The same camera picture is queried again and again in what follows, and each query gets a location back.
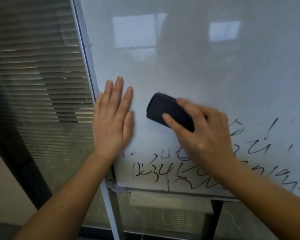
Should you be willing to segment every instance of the forearm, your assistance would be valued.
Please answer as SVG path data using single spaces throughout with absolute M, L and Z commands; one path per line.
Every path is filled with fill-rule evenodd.
M 219 182 L 280 239 L 300 239 L 300 198 L 233 161 Z
M 22 227 L 19 239 L 73 239 L 110 164 L 92 154 L 80 170 Z

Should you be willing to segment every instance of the left hand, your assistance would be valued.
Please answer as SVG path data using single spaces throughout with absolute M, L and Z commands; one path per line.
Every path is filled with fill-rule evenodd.
M 133 135 L 133 114 L 128 112 L 133 89 L 128 87 L 121 100 L 124 80 L 118 76 L 113 82 L 108 80 L 104 93 L 100 92 L 93 112 L 93 139 L 95 154 L 113 163 L 128 146 Z

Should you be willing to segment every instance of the black eraser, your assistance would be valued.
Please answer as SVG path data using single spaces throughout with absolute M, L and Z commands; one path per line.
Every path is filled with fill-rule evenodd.
M 164 93 L 157 92 L 148 104 L 147 118 L 169 127 L 162 118 L 164 113 L 169 114 L 187 130 L 194 132 L 195 126 L 191 116 L 177 103 L 176 99 Z

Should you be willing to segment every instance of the hand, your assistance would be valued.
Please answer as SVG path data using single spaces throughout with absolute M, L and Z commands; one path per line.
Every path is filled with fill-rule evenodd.
M 177 102 L 192 117 L 194 132 L 185 129 L 168 114 L 163 114 L 164 121 L 174 131 L 187 155 L 200 169 L 217 179 L 228 169 L 229 163 L 235 161 L 227 116 L 182 98 Z
M 99 93 L 94 105 L 92 131 L 95 154 L 113 163 L 128 146 L 133 134 L 133 114 L 128 112 L 133 89 L 128 87 L 121 101 L 124 80 L 108 80 L 104 94 Z

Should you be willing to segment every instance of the whiteboard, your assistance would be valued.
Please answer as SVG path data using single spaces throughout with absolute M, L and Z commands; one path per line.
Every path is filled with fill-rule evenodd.
M 300 0 L 81 0 L 98 87 L 134 88 L 134 137 L 118 186 L 231 197 L 171 129 L 156 92 L 227 113 L 238 160 L 300 196 Z

